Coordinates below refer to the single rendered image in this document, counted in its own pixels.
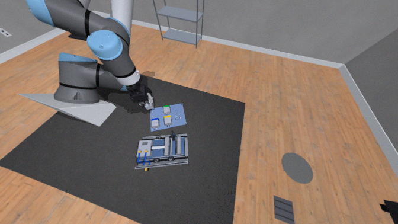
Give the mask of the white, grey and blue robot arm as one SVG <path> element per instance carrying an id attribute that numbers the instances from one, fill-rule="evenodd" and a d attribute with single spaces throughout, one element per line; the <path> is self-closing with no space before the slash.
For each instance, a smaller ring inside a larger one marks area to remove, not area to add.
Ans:
<path id="1" fill-rule="evenodd" d="M 87 38 L 96 59 L 59 53 L 59 87 L 54 99 L 66 103 L 100 101 L 97 87 L 127 91 L 143 75 L 129 56 L 134 0 L 111 0 L 110 17 L 88 10 L 91 0 L 26 0 L 41 22 Z"/>

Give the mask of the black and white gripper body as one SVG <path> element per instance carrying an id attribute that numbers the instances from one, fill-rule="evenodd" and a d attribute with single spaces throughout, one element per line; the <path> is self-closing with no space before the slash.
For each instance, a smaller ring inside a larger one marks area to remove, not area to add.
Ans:
<path id="1" fill-rule="evenodd" d="M 144 85 L 144 84 L 139 84 L 139 82 L 140 82 L 140 80 L 137 82 L 137 83 L 135 83 L 135 84 L 133 84 L 133 85 L 125 85 L 126 86 L 126 89 L 128 90 L 128 92 L 130 92 L 129 93 L 129 98 L 132 100 L 132 98 L 133 98 L 133 102 L 135 103 L 135 102 L 137 102 L 137 103 L 140 103 L 140 102 L 144 102 L 144 101 L 148 101 L 149 100 L 149 98 L 148 98 L 148 95 L 147 95 L 147 89 L 145 88 L 146 87 L 146 85 Z M 138 84 L 138 85 L 137 85 Z M 136 89 L 137 88 L 137 89 Z M 132 91 L 132 90 L 134 91 Z M 146 91 L 146 93 L 145 93 L 145 91 Z"/>

